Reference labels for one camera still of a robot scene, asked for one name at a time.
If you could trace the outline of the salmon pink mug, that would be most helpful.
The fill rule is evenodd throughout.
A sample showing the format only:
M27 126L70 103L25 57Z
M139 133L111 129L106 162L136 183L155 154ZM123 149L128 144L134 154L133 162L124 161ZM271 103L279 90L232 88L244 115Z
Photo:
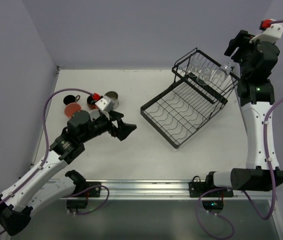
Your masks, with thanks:
M98 109L93 109L90 111L89 116L90 116L90 120L93 122L95 120L97 120L100 116L102 115L102 113L98 110Z

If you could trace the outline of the white brown ceramic cup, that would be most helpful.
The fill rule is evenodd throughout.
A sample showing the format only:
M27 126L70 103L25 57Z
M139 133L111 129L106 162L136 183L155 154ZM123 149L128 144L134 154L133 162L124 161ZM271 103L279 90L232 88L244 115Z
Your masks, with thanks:
M113 101L113 109L116 110L119 107L119 95L115 91L108 91L105 93Z

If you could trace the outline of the orange ceramic mug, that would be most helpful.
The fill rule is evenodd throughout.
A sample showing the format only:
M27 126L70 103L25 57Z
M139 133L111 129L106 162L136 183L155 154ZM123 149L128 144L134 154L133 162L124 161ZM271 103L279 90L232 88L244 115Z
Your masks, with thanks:
M87 106L90 110L96 110L98 107L96 106L97 100L93 98L92 95L89 95L86 99Z

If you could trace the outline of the pink tall tumbler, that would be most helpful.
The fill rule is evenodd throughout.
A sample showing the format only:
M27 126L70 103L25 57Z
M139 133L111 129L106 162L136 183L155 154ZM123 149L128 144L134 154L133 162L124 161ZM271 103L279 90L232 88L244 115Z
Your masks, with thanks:
M82 110L82 107L80 104L76 103L76 102L72 102L68 105L65 106L64 108L64 115L70 119L74 113L78 112L78 111L81 111Z

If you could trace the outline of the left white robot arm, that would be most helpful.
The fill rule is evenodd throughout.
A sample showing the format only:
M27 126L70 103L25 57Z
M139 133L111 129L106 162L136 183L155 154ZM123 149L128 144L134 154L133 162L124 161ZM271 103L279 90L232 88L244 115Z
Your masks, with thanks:
M104 133L125 140L137 126L123 122L123 116L112 110L92 120L85 110L75 112L44 157L11 187L0 192L0 225L4 232L9 236L19 234L37 209L61 197L75 196L75 189L84 182L77 171L68 171L54 186L47 186L47 182L85 151L86 142Z

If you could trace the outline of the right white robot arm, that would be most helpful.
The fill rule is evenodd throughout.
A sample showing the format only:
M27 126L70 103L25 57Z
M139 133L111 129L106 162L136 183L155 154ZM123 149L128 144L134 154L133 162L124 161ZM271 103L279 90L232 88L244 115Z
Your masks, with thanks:
M236 91L246 128L248 152L245 168L210 172L205 179L210 189L268 192L283 183L283 170L277 160L273 137L271 110L276 104L275 91L269 80L280 54L276 42L282 35L280 24L272 25L258 35L241 30L224 52L239 64Z

